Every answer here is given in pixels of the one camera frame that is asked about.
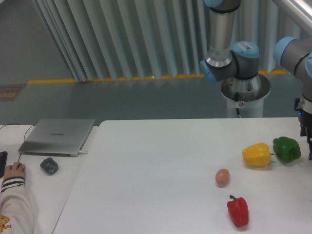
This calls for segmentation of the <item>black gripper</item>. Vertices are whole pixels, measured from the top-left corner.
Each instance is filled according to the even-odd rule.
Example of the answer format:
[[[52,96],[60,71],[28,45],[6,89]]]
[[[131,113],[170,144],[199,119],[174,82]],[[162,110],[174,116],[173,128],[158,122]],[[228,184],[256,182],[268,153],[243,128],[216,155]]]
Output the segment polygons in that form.
[[[294,110],[298,112],[298,121],[300,123],[300,136],[307,138],[309,144],[309,160],[312,160],[312,114],[304,110],[304,98],[294,100]]]

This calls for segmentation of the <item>white striped sleeve forearm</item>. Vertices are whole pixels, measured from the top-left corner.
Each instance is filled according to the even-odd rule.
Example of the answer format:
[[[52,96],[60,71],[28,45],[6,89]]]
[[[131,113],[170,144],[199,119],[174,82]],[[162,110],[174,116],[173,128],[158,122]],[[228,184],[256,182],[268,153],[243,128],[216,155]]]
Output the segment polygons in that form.
[[[0,190],[0,232],[31,234],[34,212],[25,187],[25,179],[15,176],[5,179]]]

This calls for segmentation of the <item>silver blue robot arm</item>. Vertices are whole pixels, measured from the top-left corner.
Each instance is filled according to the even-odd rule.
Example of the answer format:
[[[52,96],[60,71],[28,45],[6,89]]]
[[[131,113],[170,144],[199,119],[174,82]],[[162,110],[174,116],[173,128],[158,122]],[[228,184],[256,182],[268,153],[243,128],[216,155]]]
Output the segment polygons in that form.
[[[211,10],[210,49],[201,61],[204,77],[210,83],[221,82],[227,101],[228,117],[262,117],[269,80],[258,73],[259,48],[249,41],[231,44],[234,13],[238,0],[207,0]],[[274,47],[274,60],[303,83],[302,96],[294,101],[300,135],[312,142],[312,40],[282,38]]]

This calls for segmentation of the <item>person's hand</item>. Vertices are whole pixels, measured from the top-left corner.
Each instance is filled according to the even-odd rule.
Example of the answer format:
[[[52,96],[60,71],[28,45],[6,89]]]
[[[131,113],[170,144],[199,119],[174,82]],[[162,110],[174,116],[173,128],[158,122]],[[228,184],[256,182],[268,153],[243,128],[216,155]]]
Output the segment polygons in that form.
[[[20,162],[14,162],[12,165],[5,167],[3,179],[10,179],[13,177],[26,177],[26,166]]]

